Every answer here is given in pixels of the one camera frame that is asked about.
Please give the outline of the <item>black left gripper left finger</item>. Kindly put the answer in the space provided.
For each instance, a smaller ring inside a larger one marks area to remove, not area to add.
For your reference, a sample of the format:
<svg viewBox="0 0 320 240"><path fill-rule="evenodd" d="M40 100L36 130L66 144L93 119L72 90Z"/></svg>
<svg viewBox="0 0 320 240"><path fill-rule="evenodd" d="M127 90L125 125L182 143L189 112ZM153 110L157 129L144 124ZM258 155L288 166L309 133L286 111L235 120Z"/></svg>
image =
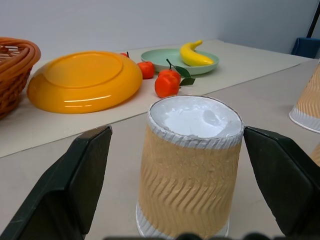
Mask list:
<svg viewBox="0 0 320 240"><path fill-rule="evenodd" d="M82 133L51 165L10 220L2 240L83 240L104 184L110 125Z"/></svg>

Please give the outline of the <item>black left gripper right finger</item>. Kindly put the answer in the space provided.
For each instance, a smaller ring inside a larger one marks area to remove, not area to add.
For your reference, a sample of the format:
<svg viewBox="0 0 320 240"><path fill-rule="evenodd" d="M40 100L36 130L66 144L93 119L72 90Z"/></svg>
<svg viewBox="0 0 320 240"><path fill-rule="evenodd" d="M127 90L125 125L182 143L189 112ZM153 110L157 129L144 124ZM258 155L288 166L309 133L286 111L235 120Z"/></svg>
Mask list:
<svg viewBox="0 0 320 240"><path fill-rule="evenodd" d="M320 238L320 168L289 137L247 126L244 140L257 185L281 232Z"/></svg>

